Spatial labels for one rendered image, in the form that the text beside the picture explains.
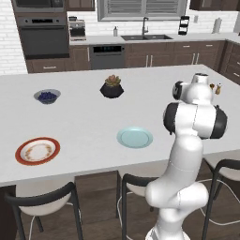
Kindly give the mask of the blue patterned bowl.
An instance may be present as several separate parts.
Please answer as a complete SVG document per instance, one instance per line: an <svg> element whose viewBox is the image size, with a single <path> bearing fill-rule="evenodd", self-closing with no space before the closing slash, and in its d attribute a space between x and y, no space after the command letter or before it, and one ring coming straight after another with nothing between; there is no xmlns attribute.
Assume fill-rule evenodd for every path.
<svg viewBox="0 0 240 240"><path fill-rule="evenodd" d="M61 93L55 89L44 89L34 94L34 98L42 104L53 104L60 96Z"/></svg>

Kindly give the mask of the light blue plate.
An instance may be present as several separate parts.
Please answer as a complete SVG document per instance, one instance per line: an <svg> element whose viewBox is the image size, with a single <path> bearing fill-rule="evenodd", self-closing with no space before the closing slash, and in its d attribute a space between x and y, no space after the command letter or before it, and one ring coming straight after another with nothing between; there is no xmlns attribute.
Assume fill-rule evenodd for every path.
<svg viewBox="0 0 240 240"><path fill-rule="evenodd" d="M144 148L153 141L153 135L142 127L125 127L118 131L117 141L128 148Z"/></svg>

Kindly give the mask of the succulent in black pot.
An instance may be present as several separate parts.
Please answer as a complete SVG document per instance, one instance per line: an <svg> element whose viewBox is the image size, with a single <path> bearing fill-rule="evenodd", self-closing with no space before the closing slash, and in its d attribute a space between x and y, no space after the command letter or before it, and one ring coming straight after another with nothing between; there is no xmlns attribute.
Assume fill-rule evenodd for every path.
<svg viewBox="0 0 240 240"><path fill-rule="evenodd" d="M118 98L124 93L122 88L121 79L118 76L111 75L106 80L105 83L100 88L101 94L105 98Z"/></svg>

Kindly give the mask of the dark dishwasher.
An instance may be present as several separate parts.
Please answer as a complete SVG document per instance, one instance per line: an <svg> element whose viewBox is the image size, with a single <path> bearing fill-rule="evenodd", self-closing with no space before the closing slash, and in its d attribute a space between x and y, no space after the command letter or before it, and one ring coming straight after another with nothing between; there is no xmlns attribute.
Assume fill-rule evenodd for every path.
<svg viewBox="0 0 240 240"><path fill-rule="evenodd" d="M93 45L89 47L91 69L114 69L125 66L123 44Z"/></svg>

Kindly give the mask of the black framed white stool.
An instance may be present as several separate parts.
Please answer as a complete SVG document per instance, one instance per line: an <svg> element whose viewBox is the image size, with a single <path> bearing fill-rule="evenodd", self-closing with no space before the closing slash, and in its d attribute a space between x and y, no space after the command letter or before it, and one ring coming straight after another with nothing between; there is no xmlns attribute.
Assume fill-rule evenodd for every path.
<svg viewBox="0 0 240 240"><path fill-rule="evenodd" d="M202 240L206 240L213 201L219 193L220 186L224 184L225 179L240 182L240 149L207 154L203 159L213 174L202 230Z"/></svg>
<svg viewBox="0 0 240 240"><path fill-rule="evenodd" d="M168 159L128 165L117 170L116 217L120 220L122 240L132 240L127 236L127 195L144 196L145 187L165 173Z"/></svg>
<svg viewBox="0 0 240 240"><path fill-rule="evenodd" d="M74 177L18 184L15 194L5 193L5 200L12 207L20 240L31 240L34 222L42 233L40 218L57 212L66 204L73 206L78 240L83 240L81 211ZM21 213L32 217L28 238L25 237Z"/></svg>

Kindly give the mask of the brown base cupboards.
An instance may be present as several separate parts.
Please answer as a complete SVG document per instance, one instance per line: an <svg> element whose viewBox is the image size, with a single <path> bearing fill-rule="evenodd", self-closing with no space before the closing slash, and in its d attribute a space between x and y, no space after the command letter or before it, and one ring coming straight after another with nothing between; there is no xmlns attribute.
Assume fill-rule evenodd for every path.
<svg viewBox="0 0 240 240"><path fill-rule="evenodd" d="M240 85L240 43L229 40L127 43L123 68L205 65ZM90 46L71 46L68 58L32 59L30 73L90 70Z"/></svg>

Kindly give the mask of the dark sink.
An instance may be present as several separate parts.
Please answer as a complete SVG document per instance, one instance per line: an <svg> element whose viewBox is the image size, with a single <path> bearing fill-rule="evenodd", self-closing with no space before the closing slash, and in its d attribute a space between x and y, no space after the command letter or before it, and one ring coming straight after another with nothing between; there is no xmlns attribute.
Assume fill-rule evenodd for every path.
<svg viewBox="0 0 240 240"><path fill-rule="evenodd" d="M129 40L162 40L162 39L173 39L167 35L135 35L135 36L121 36L122 39Z"/></svg>

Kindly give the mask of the red rimmed plate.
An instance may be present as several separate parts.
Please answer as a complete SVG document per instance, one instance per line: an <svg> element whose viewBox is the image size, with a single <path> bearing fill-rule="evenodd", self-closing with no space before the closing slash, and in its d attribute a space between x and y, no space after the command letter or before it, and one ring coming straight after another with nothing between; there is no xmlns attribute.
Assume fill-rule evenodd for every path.
<svg viewBox="0 0 240 240"><path fill-rule="evenodd" d="M24 142L16 151L15 158L22 165L37 166L54 159L60 152L60 143L48 137Z"/></svg>

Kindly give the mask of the dark tap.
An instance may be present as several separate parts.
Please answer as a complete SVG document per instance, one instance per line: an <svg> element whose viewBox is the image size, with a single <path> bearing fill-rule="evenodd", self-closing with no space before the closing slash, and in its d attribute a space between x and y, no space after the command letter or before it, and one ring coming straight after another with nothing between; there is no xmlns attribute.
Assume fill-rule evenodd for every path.
<svg viewBox="0 0 240 240"><path fill-rule="evenodd" d="M148 17L143 17L143 20L142 20L142 36L143 37L145 33L148 33L148 28L147 29L145 28L145 22L148 20L149 20Z"/></svg>

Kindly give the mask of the silver coffee machine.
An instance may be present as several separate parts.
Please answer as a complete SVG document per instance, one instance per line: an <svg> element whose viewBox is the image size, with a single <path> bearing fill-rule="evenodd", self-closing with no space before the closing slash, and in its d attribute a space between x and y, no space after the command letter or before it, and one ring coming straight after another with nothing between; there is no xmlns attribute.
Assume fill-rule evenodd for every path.
<svg viewBox="0 0 240 240"><path fill-rule="evenodd" d="M86 40L84 20L79 20L75 16L70 16L68 18L68 30L71 41Z"/></svg>

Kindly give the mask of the window with blinds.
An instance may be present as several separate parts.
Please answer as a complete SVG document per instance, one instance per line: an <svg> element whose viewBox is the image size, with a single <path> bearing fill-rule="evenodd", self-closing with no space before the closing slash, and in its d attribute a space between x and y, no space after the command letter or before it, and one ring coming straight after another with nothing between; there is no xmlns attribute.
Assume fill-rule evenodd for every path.
<svg viewBox="0 0 240 240"><path fill-rule="evenodd" d="M97 0L100 22L178 21L188 0Z"/></svg>

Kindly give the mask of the microwave oven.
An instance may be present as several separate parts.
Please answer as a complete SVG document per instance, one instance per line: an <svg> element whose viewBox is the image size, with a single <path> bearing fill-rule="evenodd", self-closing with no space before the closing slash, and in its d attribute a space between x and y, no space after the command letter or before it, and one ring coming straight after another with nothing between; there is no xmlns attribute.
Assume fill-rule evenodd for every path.
<svg viewBox="0 0 240 240"><path fill-rule="evenodd" d="M16 12L64 12L64 0L11 0Z"/></svg>

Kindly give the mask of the black wall oven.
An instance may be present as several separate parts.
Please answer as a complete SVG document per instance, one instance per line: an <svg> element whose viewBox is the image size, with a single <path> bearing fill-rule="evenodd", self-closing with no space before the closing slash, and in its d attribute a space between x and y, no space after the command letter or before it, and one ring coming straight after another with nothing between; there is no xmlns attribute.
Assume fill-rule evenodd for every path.
<svg viewBox="0 0 240 240"><path fill-rule="evenodd" d="M26 60L69 57L65 17L18 17L17 23Z"/></svg>

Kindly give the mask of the brown wall cupboard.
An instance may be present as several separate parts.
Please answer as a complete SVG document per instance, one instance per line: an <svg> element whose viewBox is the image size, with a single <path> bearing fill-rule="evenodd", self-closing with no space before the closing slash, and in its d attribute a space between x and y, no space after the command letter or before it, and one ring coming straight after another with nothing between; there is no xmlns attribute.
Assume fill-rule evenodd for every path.
<svg viewBox="0 0 240 240"><path fill-rule="evenodd" d="M67 11L94 11L95 0L66 0Z"/></svg>
<svg viewBox="0 0 240 240"><path fill-rule="evenodd" d="M199 11L240 11L240 0L190 0L189 8Z"/></svg>

